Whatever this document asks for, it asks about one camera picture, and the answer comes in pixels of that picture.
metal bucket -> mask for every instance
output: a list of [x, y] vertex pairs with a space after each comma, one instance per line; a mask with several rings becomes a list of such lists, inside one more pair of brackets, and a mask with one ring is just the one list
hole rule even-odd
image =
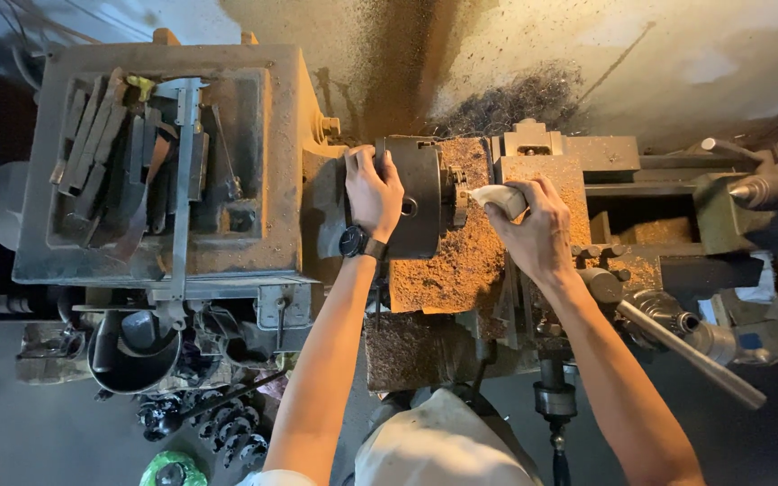
[[92, 333], [89, 340], [89, 369], [98, 384], [114, 393], [133, 394], [145, 392], [156, 386], [164, 377], [173, 371], [181, 352], [181, 333], [176, 336], [160, 352], [152, 356], [139, 357], [126, 355], [120, 349], [115, 350], [115, 358], [110, 371], [102, 373], [92, 369], [95, 356], [95, 340], [98, 333]]

